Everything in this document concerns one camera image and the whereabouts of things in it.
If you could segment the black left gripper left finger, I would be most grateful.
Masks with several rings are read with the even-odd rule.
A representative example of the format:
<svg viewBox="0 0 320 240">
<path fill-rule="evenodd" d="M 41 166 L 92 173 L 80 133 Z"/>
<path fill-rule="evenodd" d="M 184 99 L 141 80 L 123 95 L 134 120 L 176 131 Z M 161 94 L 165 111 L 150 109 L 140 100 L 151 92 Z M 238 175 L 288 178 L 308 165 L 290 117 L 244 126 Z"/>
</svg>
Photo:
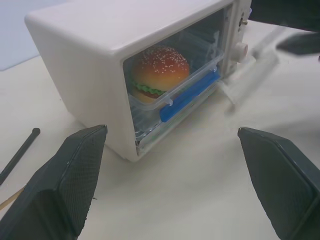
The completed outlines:
<svg viewBox="0 0 320 240">
<path fill-rule="evenodd" d="M 94 198 L 108 128 L 68 136 L 0 220 L 0 240 L 77 240 Z"/>
</svg>

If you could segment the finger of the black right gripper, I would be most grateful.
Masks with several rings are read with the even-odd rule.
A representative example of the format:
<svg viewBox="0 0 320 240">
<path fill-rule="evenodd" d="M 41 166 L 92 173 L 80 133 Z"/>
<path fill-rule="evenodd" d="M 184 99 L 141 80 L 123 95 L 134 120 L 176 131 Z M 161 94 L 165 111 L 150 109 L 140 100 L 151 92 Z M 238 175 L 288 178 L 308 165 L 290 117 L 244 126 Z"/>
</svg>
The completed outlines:
<svg viewBox="0 0 320 240">
<path fill-rule="evenodd" d="M 276 45 L 276 49 L 297 56 L 320 54 L 320 33 L 299 33 Z"/>
</svg>

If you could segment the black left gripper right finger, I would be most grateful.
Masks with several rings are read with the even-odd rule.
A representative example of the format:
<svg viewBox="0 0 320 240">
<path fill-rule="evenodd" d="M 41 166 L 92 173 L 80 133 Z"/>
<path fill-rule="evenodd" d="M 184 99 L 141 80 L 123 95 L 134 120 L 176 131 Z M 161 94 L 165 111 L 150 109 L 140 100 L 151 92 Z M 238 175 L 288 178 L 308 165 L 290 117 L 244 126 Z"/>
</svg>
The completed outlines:
<svg viewBox="0 0 320 240">
<path fill-rule="evenodd" d="M 280 240 L 320 240 L 320 169 L 289 139 L 237 133 L 257 197 Z"/>
</svg>

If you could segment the white oven knob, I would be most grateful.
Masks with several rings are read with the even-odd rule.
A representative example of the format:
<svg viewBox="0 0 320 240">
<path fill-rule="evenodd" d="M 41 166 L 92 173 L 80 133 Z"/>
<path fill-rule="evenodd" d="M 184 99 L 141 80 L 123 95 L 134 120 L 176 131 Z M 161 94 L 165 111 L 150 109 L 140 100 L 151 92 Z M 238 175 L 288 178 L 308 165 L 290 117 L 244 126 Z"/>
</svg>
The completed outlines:
<svg viewBox="0 0 320 240">
<path fill-rule="evenodd" d="M 234 46 L 234 60 L 241 63 L 248 53 L 248 45 L 243 42 L 238 42 Z"/>
</svg>

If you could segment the clear container with blue latch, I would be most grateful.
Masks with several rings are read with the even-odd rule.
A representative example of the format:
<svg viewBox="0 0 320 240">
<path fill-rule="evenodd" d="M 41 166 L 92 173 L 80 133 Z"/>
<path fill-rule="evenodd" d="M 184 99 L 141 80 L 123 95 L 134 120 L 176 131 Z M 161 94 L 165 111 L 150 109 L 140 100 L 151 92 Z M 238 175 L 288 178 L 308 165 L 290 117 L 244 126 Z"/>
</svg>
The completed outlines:
<svg viewBox="0 0 320 240">
<path fill-rule="evenodd" d="M 136 55 L 124 62 L 123 69 L 137 142 L 158 126 L 172 120 L 203 91 L 213 85 L 220 77 L 218 64 L 224 58 L 218 30 L 213 30 L 211 33 L 182 30 L 153 46 L 176 49 L 187 60 L 190 75 L 154 102 L 145 103 L 132 95 L 131 69 Z"/>
</svg>

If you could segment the white toaster oven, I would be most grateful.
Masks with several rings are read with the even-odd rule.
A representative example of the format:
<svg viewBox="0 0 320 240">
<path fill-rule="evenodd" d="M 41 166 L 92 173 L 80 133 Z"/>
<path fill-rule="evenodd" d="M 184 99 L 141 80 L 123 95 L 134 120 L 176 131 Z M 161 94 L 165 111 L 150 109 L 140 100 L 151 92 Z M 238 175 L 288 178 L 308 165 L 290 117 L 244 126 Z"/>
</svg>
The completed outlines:
<svg viewBox="0 0 320 240">
<path fill-rule="evenodd" d="M 73 0 L 33 11 L 25 24 L 67 110 L 83 125 L 107 125 L 106 145 L 136 162 L 236 70 L 252 0 Z M 136 141 L 124 63 L 183 30 L 220 32 L 219 79 L 172 120 Z"/>
</svg>

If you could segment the wooden thin stick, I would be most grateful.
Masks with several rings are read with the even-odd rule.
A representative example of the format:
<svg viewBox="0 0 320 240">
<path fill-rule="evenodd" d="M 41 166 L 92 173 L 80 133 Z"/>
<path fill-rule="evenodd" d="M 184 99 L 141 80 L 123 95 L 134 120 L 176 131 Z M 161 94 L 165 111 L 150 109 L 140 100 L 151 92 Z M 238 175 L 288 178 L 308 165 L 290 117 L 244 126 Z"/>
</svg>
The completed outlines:
<svg viewBox="0 0 320 240">
<path fill-rule="evenodd" d="M 19 195 L 24 191 L 25 187 L 26 187 L 26 185 L 24 185 L 20 190 L 18 190 L 16 193 L 14 193 L 8 199 L 6 199 L 4 202 L 2 202 L 0 204 L 0 211 L 3 210 L 5 207 L 7 207 L 12 202 L 14 202 L 19 197 Z"/>
</svg>

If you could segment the black thin stick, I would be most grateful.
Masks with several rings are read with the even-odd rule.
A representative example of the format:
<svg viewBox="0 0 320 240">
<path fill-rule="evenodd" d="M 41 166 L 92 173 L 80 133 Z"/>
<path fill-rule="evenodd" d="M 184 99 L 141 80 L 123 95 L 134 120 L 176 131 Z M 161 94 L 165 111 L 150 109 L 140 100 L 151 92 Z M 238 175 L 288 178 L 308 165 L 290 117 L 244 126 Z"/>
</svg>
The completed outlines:
<svg viewBox="0 0 320 240">
<path fill-rule="evenodd" d="M 28 136 L 25 142 L 21 145 L 21 147 L 18 149 L 18 151 L 14 154 L 14 156 L 11 158 L 11 160 L 0 173 L 0 186 L 5 182 L 9 174 L 12 172 L 17 163 L 21 160 L 23 155 L 26 153 L 26 151 L 29 149 L 29 147 L 32 145 L 32 143 L 35 141 L 35 139 L 39 136 L 40 133 L 41 130 L 39 128 L 34 128 L 32 130 L 31 134 Z"/>
</svg>

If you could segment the toy hamburger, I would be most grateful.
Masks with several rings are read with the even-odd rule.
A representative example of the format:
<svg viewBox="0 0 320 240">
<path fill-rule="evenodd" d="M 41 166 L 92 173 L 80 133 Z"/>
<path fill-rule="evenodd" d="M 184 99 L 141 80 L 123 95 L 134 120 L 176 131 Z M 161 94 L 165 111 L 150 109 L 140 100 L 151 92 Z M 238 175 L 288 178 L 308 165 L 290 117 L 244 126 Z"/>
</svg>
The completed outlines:
<svg viewBox="0 0 320 240">
<path fill-rule="evenodd" d="M 132 95 L 143 103 L 152 103 L 175 88 L 190 75 L 190 66 L 176 49 L 154 45 L 137 54 L 130 77 Z"/>
</svg>

